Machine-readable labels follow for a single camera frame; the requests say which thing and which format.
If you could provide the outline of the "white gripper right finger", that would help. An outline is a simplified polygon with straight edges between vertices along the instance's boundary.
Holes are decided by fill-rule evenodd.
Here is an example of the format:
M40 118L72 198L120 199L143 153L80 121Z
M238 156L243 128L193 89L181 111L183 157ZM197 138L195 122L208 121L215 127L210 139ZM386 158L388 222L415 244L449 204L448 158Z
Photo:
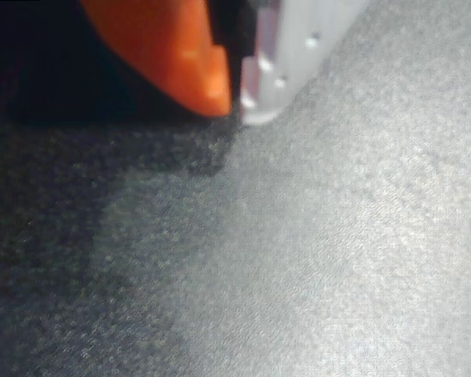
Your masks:
M241 67L241 123L263 125L283 112L367 5L365 0L285 0L259 7L254 52Z

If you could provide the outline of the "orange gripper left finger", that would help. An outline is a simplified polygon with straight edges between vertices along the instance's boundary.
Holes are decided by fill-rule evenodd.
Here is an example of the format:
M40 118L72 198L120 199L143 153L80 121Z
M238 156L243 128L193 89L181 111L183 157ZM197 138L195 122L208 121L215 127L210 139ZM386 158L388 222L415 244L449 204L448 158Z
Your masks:
M198 115L225 116L228 56L214 43L206 2L85 0L104 44L145 80Z

